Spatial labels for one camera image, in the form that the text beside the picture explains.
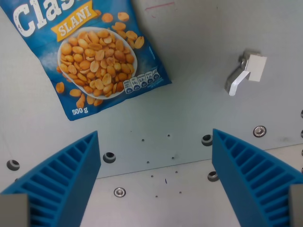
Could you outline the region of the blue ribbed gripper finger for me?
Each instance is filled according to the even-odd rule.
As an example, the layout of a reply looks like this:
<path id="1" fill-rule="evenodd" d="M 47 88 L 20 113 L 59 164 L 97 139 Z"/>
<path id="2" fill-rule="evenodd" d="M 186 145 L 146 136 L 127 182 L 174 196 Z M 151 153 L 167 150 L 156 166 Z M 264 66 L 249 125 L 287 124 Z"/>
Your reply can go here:
<path id="1" fill-rule="evenodd" d="M 35 166 L 1 194 L 28 196 L 32 227 L 78 227 L 100 167 L 94 131 Z"/>
<path id="2" fill-rule="evenodd" d="M 213 130 L 212 164 L 242 227 L 288 227 L 288 190 L 303 175 L 275 156 Z"/>

